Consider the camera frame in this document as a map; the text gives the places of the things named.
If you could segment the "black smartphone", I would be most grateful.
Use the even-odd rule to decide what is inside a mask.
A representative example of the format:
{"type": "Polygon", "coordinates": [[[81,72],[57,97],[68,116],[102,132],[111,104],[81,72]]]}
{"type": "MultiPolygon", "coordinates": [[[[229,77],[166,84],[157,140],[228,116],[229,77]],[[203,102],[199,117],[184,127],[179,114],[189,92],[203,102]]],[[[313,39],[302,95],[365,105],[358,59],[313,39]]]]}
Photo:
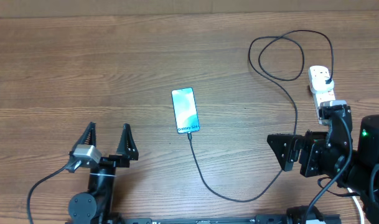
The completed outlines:
{"type": "Polygon", "coordinates": [[[200,130],[199,117],[192,87],[171,91],[175,123],[179,134],[200,130]]]}

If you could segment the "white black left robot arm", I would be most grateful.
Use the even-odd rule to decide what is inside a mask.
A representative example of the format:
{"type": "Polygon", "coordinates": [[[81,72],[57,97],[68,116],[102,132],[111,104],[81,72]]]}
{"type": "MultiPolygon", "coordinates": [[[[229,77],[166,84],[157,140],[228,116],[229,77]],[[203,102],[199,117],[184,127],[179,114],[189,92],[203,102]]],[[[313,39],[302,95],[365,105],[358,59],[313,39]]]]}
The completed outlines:
{"type": "Polygon", "coordinates": [[[116,153],[103,156],[96,148],[96,124],[90,122],[69,152],[66,170],[74,173],[88,168],[90,176],[86,192],[76,194],[68,205],[73,223],[124,223],[120,213],[112,212],[117,168],[128,168],[139,158],[131,127],[125,123],[116,153]]]}

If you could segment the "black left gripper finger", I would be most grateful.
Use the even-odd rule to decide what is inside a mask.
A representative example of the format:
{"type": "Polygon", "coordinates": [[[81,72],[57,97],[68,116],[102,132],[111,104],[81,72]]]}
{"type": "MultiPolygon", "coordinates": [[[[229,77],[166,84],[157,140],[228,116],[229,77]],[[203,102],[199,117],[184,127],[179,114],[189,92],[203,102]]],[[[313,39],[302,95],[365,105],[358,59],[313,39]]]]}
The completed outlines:
{"type": "Polygon", "coordinates": [[[96,146],[96,123],[90,122],[83,134],[79,137],[76,143],[72,147],[72,152],[75,151],[79,144],[87,144],[96,146]]]}
{"type": "Polygon", "coordinates": [[[124,123],[123,125],[123,132],[116,153],[132,161],[137,161],[139,158],[139,152],[133,139],[131,126],[128,123],[124,123]]]}

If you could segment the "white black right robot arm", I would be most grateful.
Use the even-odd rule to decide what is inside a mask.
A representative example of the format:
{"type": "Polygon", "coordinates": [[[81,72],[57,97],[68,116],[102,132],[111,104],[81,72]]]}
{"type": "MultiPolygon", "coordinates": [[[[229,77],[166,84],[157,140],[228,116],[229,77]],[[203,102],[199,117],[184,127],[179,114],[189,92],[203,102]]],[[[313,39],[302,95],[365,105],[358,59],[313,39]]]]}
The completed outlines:
{"type": "Polygon", "coordinates": [[[301,164],[304,177],[326,176],[330,179],[311,203],[295,214],[304,222],[315,211],[316,202],[332,184],[350,188],[363,202],[363,212],[370,223],[379,223],[379,115],[362,119],[358,148],[353,148],[352,121],[348,115],[327,116],[327,132],[308,131],[305,135],[270,134],[267,142],[284,171],[301,164]]]}

